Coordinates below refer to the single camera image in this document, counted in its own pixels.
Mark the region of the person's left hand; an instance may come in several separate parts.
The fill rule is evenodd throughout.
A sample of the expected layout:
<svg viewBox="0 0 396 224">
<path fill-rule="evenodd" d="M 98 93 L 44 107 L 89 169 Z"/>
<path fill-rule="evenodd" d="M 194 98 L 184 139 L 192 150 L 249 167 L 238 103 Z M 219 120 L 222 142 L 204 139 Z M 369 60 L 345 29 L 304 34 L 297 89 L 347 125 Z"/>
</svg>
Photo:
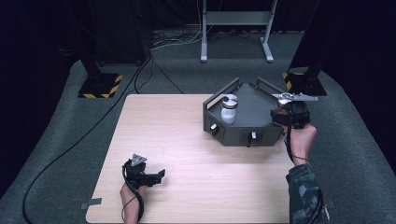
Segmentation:
<svg viewBox="0 0 396 224">
<path fill-rule="evenodd" d="M 126 184 L 123 184 L 120 189 L 120 197 L 124 215 L 136 216 L 140 209 L 139 201 Z"/>
</svg>

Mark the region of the clear jar with white powder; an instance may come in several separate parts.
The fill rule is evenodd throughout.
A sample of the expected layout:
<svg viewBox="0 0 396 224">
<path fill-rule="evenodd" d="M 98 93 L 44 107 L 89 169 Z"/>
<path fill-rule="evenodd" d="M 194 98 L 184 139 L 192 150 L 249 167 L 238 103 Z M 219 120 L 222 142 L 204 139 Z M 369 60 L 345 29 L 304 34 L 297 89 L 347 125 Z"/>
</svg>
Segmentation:
<svg viewBox="0 0 396 224">
<path fill-rule="evenodd" d="M 220 118 L 227 124 L 233 124 L 236 117 L 238 98 L 234 94 L 226 94 L 221 99 Z"/>
</svg>

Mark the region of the dark grey divided tray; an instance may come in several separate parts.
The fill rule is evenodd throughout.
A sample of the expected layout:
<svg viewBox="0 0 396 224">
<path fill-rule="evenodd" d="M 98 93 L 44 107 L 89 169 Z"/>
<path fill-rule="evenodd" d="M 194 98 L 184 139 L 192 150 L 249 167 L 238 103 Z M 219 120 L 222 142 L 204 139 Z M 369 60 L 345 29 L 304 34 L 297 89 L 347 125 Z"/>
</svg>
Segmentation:
<svg viewBox="0 0 396 224">
<path fill-rule="evenodd" d="M 244 83 L 238 77 L 203 102 L 204 131 L 226 147 L 271 147 L 283 129 L 274 124 L 271 110 L 283 91 L 258 78 Z M 228 124 L 220 117 L 222 98 L 233 94 L 238 99 L 235 120 Z"/>
</svg>

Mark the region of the person's right hand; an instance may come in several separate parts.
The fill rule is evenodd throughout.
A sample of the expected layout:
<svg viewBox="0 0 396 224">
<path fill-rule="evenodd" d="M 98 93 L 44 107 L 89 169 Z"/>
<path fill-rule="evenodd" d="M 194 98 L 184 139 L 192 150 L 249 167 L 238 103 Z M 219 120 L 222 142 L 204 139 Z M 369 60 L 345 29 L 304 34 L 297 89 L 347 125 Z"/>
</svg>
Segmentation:
<svg viewBox="0 0 396 224">
<path fill-rule="evenodd" d="M 306 124 L 302 129 L 283 126 L 286 134 L 286 148 L 295 166 L 309 163 L 309 152 L 317 135 L 317 128 Z"/>
</svg>

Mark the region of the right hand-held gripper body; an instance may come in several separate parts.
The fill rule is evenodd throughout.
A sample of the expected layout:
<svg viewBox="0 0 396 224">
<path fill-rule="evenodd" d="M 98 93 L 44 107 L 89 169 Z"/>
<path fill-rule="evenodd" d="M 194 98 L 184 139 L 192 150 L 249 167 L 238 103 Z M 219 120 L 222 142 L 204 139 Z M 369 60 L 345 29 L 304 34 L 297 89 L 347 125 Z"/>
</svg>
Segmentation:
<svg viewBox="0 0 396 224">
<path fill-rule="evenodd" d="M 310 122 L 310 112 L 307 107 L 307 102 L 317 102 L 317 96 L 309 96 L 303 93 L 291 94 L 284 93 L 283 98 L 286 101 L 284 104 L 290 116 L 290 127 L 294 129 L 302 129 Z"/>
</svg>

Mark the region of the black stand with striped base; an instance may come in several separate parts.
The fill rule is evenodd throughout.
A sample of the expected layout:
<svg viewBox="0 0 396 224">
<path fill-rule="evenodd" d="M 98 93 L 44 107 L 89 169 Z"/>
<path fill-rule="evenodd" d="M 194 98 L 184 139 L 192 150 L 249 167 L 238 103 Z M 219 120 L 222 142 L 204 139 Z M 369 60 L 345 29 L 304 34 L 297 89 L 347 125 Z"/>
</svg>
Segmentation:
<svg viewBox="0 0 396 224">
<path fill-rule="evenodd" d="M 84 47 L 78 50 L 78 54 L 87 72 L 87 78 L 78 91 L 78 96 L 88 99 L 113 97 L 120 85 L 122 75 L 102 73 L 91 54 Z"/>
<path fill-rule="evenodd" d="M 289 93 L 304 93 L 311 96 L 326 96 L 327 92 L 321 85 L 318 75 L 321 70 L 323 46 L 322 38 L 315 34 L 318 27 L 318 8 L 320 0 L 316 0 L 314 12 L 310 17 L 303 38 L 291 60 L 288 71 L 283 74 Z"/>
</svg>

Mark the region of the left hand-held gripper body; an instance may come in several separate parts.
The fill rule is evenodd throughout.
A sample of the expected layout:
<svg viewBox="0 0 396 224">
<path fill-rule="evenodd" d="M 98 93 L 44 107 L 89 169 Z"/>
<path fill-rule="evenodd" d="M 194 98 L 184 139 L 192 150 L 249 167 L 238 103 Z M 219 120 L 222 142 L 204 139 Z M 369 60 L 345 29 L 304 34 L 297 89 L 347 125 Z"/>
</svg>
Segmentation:
<svg viewBox="0 0 396 224">
<path fill-rule="evenodd" d="M 146 186 L 146 158 L 138 154 L 133 154 L 132 158 L 122 166 L 122 175 L 128 187 L 139 189 Z"/>
</svg>

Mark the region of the grey metal stand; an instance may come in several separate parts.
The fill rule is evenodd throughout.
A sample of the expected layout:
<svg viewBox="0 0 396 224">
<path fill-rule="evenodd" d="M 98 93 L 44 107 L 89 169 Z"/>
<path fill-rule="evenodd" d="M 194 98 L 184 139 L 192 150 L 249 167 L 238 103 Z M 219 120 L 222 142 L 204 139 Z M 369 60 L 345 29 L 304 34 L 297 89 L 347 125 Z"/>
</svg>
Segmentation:
<svg viewBox="0 0 396 224">
<path fill-rule="evenodd" d="M 261 37 L 261 45 L 265 59 L 268 63 L 274 61 L 270 50 L 268 39 L 272 30 L 273 21 L 276 14 L 278 0 L 272 0 L 271 8 L 267 11 L 209 11 L 207 10 L 207 0 L 202 0 L 201 18 L 201 55 L 200 62 L 206 63 L 207 54 L 207 32 L 208 26 L 263 26 L 264 36 Z"/>
</svg>

